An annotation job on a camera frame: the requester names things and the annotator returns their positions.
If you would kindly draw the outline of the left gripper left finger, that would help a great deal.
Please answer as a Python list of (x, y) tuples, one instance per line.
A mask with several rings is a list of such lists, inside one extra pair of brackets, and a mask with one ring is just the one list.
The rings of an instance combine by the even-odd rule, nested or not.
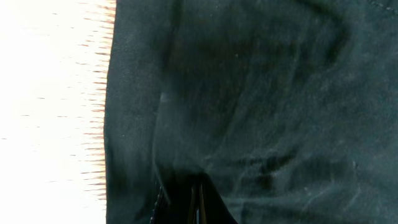
[(167, 198), (163, 186), (159, 187), (154, 203), (150, 224), (197, 224), (198, 223), (197, 184), (177, 190), (174, 200)]

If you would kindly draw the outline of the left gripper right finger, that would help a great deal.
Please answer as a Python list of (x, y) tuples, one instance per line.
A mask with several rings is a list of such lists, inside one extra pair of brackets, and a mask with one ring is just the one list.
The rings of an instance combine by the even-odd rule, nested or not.
[(198, 222), (199, 224), (238, 224), (209, 179), (202, 179), (198, 186)]

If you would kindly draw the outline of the black shorts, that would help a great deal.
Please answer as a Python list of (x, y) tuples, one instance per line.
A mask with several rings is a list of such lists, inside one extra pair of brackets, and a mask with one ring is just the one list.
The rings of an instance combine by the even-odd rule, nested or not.
[(237, 223), (397, 222), (397, 2), (118, 0), (106, 222), (209, 179)]

